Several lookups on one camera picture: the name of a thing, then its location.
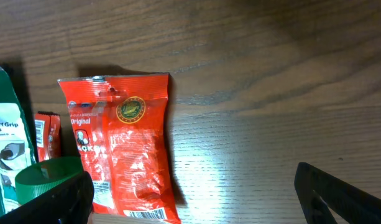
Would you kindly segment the green lid seasoning jar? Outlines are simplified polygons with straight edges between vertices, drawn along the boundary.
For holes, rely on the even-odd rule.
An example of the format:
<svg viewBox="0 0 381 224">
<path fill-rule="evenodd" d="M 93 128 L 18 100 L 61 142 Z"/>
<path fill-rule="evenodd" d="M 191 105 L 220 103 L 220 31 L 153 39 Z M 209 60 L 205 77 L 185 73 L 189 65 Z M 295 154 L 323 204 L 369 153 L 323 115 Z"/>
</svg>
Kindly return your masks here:
<svg viewBox="0 0 381 224">
<path fill-rule="evenodd" d="M 59 157 L 26 167 L 15 177 L 17 201 L 24 205 L 81 172 L 79 157 Z"/>
</svg>

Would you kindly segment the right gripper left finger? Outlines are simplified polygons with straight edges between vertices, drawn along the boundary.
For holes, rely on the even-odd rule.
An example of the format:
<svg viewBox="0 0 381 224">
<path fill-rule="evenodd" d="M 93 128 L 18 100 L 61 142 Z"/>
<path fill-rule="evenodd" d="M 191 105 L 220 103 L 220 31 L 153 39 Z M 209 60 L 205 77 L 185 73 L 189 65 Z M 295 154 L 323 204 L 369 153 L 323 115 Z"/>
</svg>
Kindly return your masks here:
<svg viewBox="0 0 381 224">
<path fill-rule="evenodd" d="M 87 224 L 94 196 L 89 173 L 82 172 L 0 217 L 0 224 Z"/>
</svg>

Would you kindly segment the red stick sachet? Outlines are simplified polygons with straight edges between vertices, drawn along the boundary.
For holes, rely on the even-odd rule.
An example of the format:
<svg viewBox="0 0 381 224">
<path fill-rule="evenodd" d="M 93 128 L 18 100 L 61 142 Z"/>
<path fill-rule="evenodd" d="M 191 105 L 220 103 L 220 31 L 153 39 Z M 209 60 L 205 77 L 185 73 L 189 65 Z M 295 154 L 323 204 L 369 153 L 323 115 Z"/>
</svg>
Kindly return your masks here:
<svg viewBox="0 0 381 224">
<path fill-rule="evenodd" d="M 34 116 L 34 123 L 39 162 L 60 157 L 62 155 L 60 115 L 39 111 Z"/>
</svg>

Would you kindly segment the red snack packet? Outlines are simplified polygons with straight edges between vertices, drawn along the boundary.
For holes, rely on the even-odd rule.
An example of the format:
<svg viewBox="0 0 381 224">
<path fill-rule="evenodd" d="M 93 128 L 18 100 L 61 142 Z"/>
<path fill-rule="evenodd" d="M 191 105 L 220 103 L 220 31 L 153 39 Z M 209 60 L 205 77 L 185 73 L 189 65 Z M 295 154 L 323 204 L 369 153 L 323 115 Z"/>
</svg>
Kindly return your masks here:
<svg viewBox="0 0 381 224">
<path fill-rule="evenodd" d="M 166 73 L 58 81 L 95 213 L 180 222 L 163 130 L 168 81 Z"/>
</svg>

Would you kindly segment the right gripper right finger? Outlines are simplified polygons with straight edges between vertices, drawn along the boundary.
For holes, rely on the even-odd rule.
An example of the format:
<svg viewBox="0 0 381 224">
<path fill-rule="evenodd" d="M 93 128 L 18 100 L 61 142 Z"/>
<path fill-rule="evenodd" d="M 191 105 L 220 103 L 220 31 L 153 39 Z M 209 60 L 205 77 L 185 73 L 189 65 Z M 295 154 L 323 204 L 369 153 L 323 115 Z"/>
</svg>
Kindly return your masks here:
<svg viewBox="0 0 381 224">
<path fill-rule="evenodd" d="M 381 199 L 308 163 L 298 164 L 294 186 L 308 224 L 336 223 L 331 211 L 348 223 L 381 223 Z"/>
</svg>

